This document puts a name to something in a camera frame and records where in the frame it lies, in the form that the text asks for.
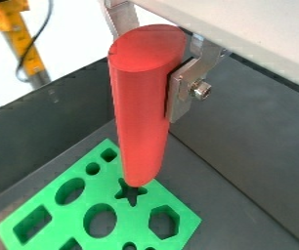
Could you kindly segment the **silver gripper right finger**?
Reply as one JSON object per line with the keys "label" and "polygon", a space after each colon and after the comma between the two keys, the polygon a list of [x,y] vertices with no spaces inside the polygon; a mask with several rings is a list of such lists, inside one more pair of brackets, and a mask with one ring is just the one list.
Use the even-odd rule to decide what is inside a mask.
{"label": "silver gripper right finger", "polygon": [[224,48],[199,34],[192,36],[189,49],[196,57],[169,74],[165,117],[171,123],[189,111],[192,100],[203,101],[209,96],[207,76],[227,55]]}

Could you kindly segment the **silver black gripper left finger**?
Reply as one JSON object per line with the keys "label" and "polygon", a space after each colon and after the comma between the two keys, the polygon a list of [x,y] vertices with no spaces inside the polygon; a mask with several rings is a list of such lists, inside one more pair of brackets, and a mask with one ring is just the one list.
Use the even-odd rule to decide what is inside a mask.
{"label": "silver black gripper left finger", "polygon": [[140,26],[136,7],[129,0],[100,0],[100,6],[113,39]]}

